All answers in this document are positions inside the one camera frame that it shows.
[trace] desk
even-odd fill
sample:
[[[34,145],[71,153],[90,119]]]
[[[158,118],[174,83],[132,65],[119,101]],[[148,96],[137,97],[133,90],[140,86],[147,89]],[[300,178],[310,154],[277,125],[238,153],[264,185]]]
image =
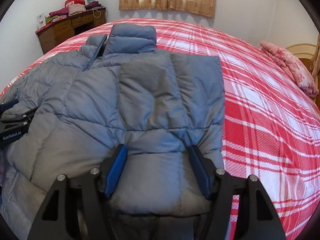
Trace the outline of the desk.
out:
[[[106,8],[90,10],[46,25],[36,31],[44,54],[65,40],[106,23]]]

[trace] wall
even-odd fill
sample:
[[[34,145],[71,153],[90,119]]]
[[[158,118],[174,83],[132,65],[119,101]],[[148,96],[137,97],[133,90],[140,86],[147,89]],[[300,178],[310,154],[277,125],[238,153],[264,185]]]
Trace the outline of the wall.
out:
[[[0,90],[43,55],[35,34],[37,15],[64,7],[65,0],[15,0],[0,22]]]
[[[272,22],[276,0],[217,0],[214,19],[179,11],[119,11],[119,0],[99,0],[107,7],[109,21],[146,17],[186,21],[215,28],[244,39],[254,45],[266,39]]]
[[[316,44],[318,30],[299,0],[276,0],[268,41],[287,48],[298,43]]]

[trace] gray puffer jacket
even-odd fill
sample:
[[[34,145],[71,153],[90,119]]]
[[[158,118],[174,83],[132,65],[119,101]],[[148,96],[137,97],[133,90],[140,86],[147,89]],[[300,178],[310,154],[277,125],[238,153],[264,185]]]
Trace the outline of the gray puffer jacket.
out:
[[[198,145],[223,167],[218,57],[158,50],[153,27],[114,25],[108,40],[91,36],[79,51],[33,68],[0,103],[14,99],[19,103],[3,118],[39,106],[29,132],[0,149],[0,212],[19,239],[27,238],[59,174],[85,173],[119,144],[127,146],[128,159],[110,200],[117,238],[199,237],[210,203],[186,147]]]

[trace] bed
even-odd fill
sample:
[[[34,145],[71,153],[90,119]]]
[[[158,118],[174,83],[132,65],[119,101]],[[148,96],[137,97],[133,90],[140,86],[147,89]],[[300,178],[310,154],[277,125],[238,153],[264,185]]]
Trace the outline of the bed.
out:
[[[303,230],[320,200],[320,112],[259,48],[226,33],[163,19],[124,19],[73,37],[34,62],[79,49],[92,34],[109,34],[115,23],[152,25],[158,49],[219,56],[225,86],[223,158],[233,176],[256,174],[280,216],[288,240]],[[234,197],[231,239],[239,199]]]

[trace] metal screw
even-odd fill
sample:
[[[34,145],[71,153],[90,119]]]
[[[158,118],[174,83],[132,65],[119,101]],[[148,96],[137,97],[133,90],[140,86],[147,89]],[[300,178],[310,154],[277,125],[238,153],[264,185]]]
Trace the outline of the metal screw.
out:
[[[218,175],[223,175],[223,174],[226,173],[226,171],[225,171],[224,169],[222,169],[222,168],[218,168],[218,169],[216,169],[216,173],[217,173]]]
[[[92,169],[90,170],[90,173],[93,174],[93,175],[96,175],[96,174],[98,174],[99,172],[100,172],[99,168],[92,168]]]
[[[58,181],[63,181],[65,180],[66,176],[64,174],[60,174],[58,177],[57,177],[57,180]]]
[[[254,175],[254,174],[250,175],[250,176],[249,176],[249,179],[250,179],[251,181],[253,181],[253,182],[258,181],[258,177],[257,177],[256,175]]]

